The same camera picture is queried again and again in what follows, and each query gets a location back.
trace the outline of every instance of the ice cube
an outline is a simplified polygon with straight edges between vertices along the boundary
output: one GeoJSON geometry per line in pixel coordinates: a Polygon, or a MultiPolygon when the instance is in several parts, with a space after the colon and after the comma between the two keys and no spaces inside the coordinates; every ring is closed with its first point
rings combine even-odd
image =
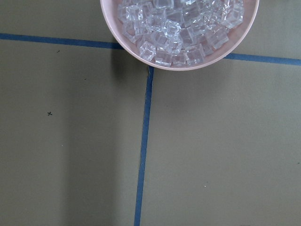
{"type": "Polygon", "coordinates": [[[121,23],[127,22],[127,7],[121,4],[117,7],[117,18],[121,21],[121,23]]]}
{"type": "Polygon", "coordinates": [[[178,54],[182,48],[182,40],[178,37],[172,37],[168,40],[167,51],[172,54],[178,54]]]}
{"type": "Polygon", "coordinates": [[[145,2],[138,3],[137,6],[142,11],[143,20],[149,20],[150,19],[149,17],[151,15],[151,11],[153,9],[152,3],[150,1],[145,1],[145,2]]]}
{"type": "Polygon", "coordinates": [[[202,13],[204,24],[207,25],[208,29],[211,30],[213,27],[218,25],[218,18],[214,13],[210,13],[210,11],[202,13]]]}
{"type": "Polygon", "coordinates": [[[191,29],[194,35],[205,34],[209,30],[210,26],[204,21],[203,16],[198,16],[191,22],[191,29]]]}
{"type": "Polygon", "coordinates": [[[165,37],[164,32],[154,31],[151,34],[151,41],[156,47],[167,48],[168,46],[167,37],[165,37]]]}
{"type": "Polygon", "coordinates": [[[150,29],[153,31],[161,31],[166,21],[166,9],[153,8],[149,18],[150,29]]]}
{"type": "Polygon", "coordinates": [[[183,6],[182,0],[174,0],[174,9],[182,9],[183,6]]]}
{"type": "Polygon", "coordinates": [[[181,30],[179,23],[172,20],[166,20],[165,25],[162,29],[166,37],[178,36],[181,30]]]}
{"type": "Polygon", "coordinates": [[[202,42],[202,47],[203,47],[205,56],[213,54],[213,49],[206,40],[202,42]]]}
{"type": "Polygon", "coordinates": [[[211,3],[212,11],[217,12],[222,10],[223,2],[221,0],[213,0],[211,3]]]}
{"type": "Polygon", "coordinates": [[[139,4],[139,3],[145,3],[148,2],[150,0],[131,0],[134,4],[139,4]]]}
{"type": "Polygon", "coordinates": [[[127,16],[127,20],[131,20],[131,21],[142,20],[143,19],[142,9],[137,5],[127,6],[126,16],[127,16]]]}
{"type": "Polygon", "coordinates": [[[169,54],[168,52],[159,50],[156,52],[156,56],[155,56],[156,64],[165,67],[170,67],[171,57],[172,55],[169,54]]]}
{"type": "Polygon", "coordinates": [[[211,10],[212,0],[198,0],[197,4],[202,11],[211,10]]]}
{"type": "Polygon", "coordinates": [[[151,40],[151,33],[143,35],[136,43],[137,48],[139,49],[146,41],[154,45],[151,40]]]}
{"type": "Polygon", "coordinates": [[[227,14],[222,15],[221,24],[232,29],[243,22],[245,9],[239,4],[235,4],[227,14]]]}
{"type": "Polygon", "coordinates": [[[131,6],[134,5],[133,0],[122,0],[121,3],[123,6],[131,6]]]}
{"type": "Polygon", "coordinates": [[[233,1],[232,0],[224,0],[223,1],[223,12],[228,13],[229,10],[232,8],[233,1]]]}
{"type": "Polygon", "coordinates": [[[183,40],[183,47],[188,47],[194,43],[191,28],[184,29],[180,31],[180,37],[183,40]]]}
{"type": "Polygon", "coordinates": [[[193,40],[195,44],[199,44],[206,40],[205,34],[193,35],[193,40]]]}
{"type": "Polygon", "coordinates": [[[174,8],[174,0],[154,0],[156,8],[174,8]]]}
{"type": "Polygon", "coordinates": [[[167,10],[166,11],[166,18],[168,20],[175,21],[179,23],[181,26],[183,24],[183,12],[182,9],[177,9],[177,10],[167,10]]]}
{"type": "Polygon", "coordinates": [[[144,20],[138,20],[134,22],[135,27],[135,34],[136,35],[144,35],[144,34],[150,34],[150,26],[148,25],[147,21],[144,20]]]}
{"type": "Polygon", "coordinates": [[[207,42],[215,49],[220,48],[229,38],[224,26],[217,25],[206,33],[207,42]]]}
{"type": "Polygon", "coordinates": [[[141,38],[141,35],[136,35],[135,33],[135,22],[128,21],[122,26],[122,33],[126,36],[132,43],[136,43],[138,39],[141,38]]]}
{"type": "Polygon", "coordinates": [[[197,3],[193,3],[183,8],[183,19],[185,26],[191,25],[191,21],[200,15],[200,9],[197,3]]]}
{"type": "Polygon", "coordinates": [[[145,41],[139,48],[140,57],[147,61],[151,61],[156,55],[156,47],[145,41]]]}
{"type": "Polygon", "coordinates": [[[224,1],[229,2],[230,7],[234,7],[234,5],[243,6],[243,4],[244,4],[243,0],[224,0],[224,1]]]}
{"type": "Polygon", "coordinates": [[[181,0],[181,2],[185,5],[191,5],[192,3],[196,2],[196,0],[181,0]]]}
{"type": "Polygon", "coordinates": [[[195,65],[204,61],[204,50],[202,44],[190,46],[185,49],[186,62],[188,65],[195,65]]]}
{"type": "Polygon", "coordinates": [[[177,55],[172,56],[173,66],[183,67],[186,64],[186,56],[184,55],[184,51],[181,51],[177,55]]]}

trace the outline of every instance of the pink bowl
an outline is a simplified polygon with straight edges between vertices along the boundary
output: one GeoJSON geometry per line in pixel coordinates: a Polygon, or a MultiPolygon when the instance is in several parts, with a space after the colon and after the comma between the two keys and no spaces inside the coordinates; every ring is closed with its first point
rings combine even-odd
{"type": "Polygon", "coordinates": [[[139,52],[136,45],[131,43],[125,36],[123,36],[122,24],[117,19],[117,6],[121,3],[121,1],[122,0],[100,0],[104,18],[115,39],[127,52],[136,57],[138,60],[146,63],[147,65],[170,71],[189,71],[206,67],[227,56],[239,45],[239,43],[249,32],[255,19],[259,5],[259,0],[244,0],[245,15],[243,23],[231,30],[228,34],[229,41],[217,51],[215,51],[213,54],[206,56],[205,61],[203,63],[185,67],[164,67],[142,59],[139,56],[139,52]]]}

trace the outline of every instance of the bowl rim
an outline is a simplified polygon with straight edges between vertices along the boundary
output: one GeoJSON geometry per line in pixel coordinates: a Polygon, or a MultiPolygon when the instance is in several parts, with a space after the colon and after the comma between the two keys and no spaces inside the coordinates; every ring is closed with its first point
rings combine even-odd
{"type": "Polygon", "coordinates": [[[106,23],[107,23],[107,25],[109,27],[109,30],[113,34],[114,38],[123,47],[124,50],[126,50],[129,54],[131,54],[133,57],[135,57],[139,61],[141,61],[141,62],[143,62],[143,63],[145,63],[145,64],[147,64],[149,66],[155,67],[155,68],[159,68],[159,69],[163,69],[163,70],[168,70],[168,71],[191,71],[191,70],[200,69],[200,68],[203,68],[203,67],[206,67],[206,66],[209,66],[209,65],[212,65],[212,64],[216,63],[217,61],[223,59],[229,53],[231,53],[242,42],[242,40],[246,37],[246,35],[250,31],[250,29],[251,29],[251,27],[252,27],[252,25],[254,23],[254,20],[255,20],[257,11],[258,11],[259,1],[260,0],[255,0],[256,1],[255,8],[254,8],[253,15],[251,17],[249,25],[247,26],[247,28],[246,28],[245,32],[243,33],[243,35],[241,35],[241,37],[238,39],[238,41],[229,50],[227,50],[225,53],[223,53],[219,57],[217,57],[217,58],[215,58],[215,59],[213,59],[213,60],[211,60],[209,62],[206,62],[206,63],[201,64],[201,65],[190,66],[190,67],[164,67],[164,66],[157,65],[155,63],[149,62],[149,61],[144,60],[143,58],[139,57],[136,53],[134,53],[129,47],[127,47],[124,44],[124,42],[119,38],[119,36],[115,33],[115,31],[110,26],[111,22],[109,21],[108,14],[104,10],[104,7],[103,7],[105,1],[109,1],[109,0],[100,0],[100,5],[101,5],[102,12],[103,12],[103,17],[104,17],[104,19],[105,19],[105,21],[106,21],[106,23]]]}

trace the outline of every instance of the blue tape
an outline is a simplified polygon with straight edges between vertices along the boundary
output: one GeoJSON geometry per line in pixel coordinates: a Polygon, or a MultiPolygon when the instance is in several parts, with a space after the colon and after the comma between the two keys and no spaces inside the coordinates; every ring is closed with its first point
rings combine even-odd
{"type": "Polygon", "coordinates": [[[230,53],[225,57],[225,59],[301,66],[301,60],[299,59],[280,58],[280,57],[271,57],[271,56],[256,56],[256,55],[230,53]]]}
{"type": "MultiPolygon", "coordinates": [[[[94,47],[94,48],[123,49],[119,43],[114,43],[114,42],[89,41],[89,40],[78,40],[78,39],[61,39],[61,38],[50,38],[50,37],[7,34],[7,33],[0,33],[0,40],[1,39],[41,42],[41,43],[71,45],[71,46],[85,46],[85,47],[94,47]]],[[[301,59],[280,58],[280,57],[271,57],[271,56],[257,56],[257,55],[230,53],[225,57],[225,59],[301,66],[301,59]]]]}
{"type": "Polygon", "coordinates": [[[147,150],[150,113],[151,113],[151,94],[152,94],[152,80],[153,80],[153,77],[154,77],[154,68],[149,66],[149,76],[147,78],[146,92],[145,92],[144,117],[143,117],[141,154],[140,154],[141,156],[140,156],[140,167],[139,167],[139,174],[138,174],[138,183],[137,183],[137,195],[136,195],[136,208],[135,208],[134,226],[140,226],[140,219],[141,219],[144,172],[145,172],[145,162],[146,162],[146,150],[147,150]]]}
{"type": "Polygon", "coordinates": [[[50,37],[39,37],[39,36],[6,34],[6,33],[0,33],[0,39],[41,42],[41,43],[70,45],[70,46],[123,49],[121,45],[114,42],[88,41],[88,40],[78,40],[78,39],[61,39],[61,38],[50,38],[50,37]]]}

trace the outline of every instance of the gray floor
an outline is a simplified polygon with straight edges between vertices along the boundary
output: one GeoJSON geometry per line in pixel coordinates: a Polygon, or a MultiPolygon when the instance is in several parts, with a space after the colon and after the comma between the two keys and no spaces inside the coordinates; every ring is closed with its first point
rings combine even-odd
{"type": "MultiPolygon", "coordinates": [[[[234,52],[301,59],[300,11],[262,0],[234,52]]],[[[114,41],[97,0],[2,0],[0,21],[0,33],[114,41]]],[[[147,66],[123,50],[0,49],[0,225],[133,225],[147,66]]],[[[300,226],[299,71],[156,69],[141,226],[300,226]]]]}

